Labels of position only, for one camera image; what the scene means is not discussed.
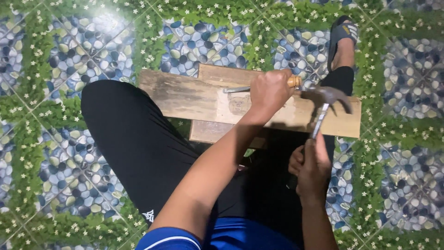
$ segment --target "sandal strap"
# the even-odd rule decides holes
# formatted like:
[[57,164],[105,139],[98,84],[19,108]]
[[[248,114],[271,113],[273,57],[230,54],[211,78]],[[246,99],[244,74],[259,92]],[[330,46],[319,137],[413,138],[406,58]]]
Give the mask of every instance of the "sandal strap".
[[336,42],[342,38],[351,38],[353,43],[356,44],[358,40],[358,28],[354,23],[342,23],[333,30],[331,35],[334,36]]

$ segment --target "black pants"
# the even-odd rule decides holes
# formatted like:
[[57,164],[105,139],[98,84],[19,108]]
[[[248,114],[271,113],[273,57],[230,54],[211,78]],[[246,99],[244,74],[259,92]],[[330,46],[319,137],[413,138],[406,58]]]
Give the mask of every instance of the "black pants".
[[[351,95],[353,70],[340,67],[321,84]],[[155,217],[199,155],[150,97],[131,84],[93,82],[83,90],[81,106],[91,135],[131,201],[140,213],[153,211]],[[253,166],[236,173],[219,196],[210,223],[217,217],[244,217],[303,247],[299,197],[285,185],[289,157],[307,137],[283,130],[270,133],[269,149],[257,150]],[[325,136],[325,142],[333,161],[334,137]]]

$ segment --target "right hand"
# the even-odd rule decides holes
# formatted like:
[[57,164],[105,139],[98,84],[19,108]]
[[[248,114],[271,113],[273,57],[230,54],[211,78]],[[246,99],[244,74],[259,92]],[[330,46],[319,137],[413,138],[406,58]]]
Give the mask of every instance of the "right hand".
[[281,109],[294,93],[287,84],[291,70],[271,70],[251,81],[251,108],[266,112],[270,118]]
[[[305,155],[302,155],[302,149],[305,149]],[[296,193],[302,206],[325,205],[325,187],[331,169],[324,137],[320,132],[316,140],[308,139],[305,145],[293,151],[288,171],[298,177]]]

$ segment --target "hammer head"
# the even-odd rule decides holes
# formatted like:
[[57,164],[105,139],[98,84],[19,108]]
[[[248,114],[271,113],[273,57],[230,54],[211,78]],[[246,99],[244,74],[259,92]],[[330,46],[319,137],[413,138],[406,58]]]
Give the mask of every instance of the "hammer head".
[[327,103],[330,104],[330,107],[333,107],[333,103],[339,101],[347,114],[351,114],[353,112],[352,106],[346,94],[333,87],[314,86],[306,91],[306,93],[303,91],[301,93],[301,97],[312,100],[316,106]]

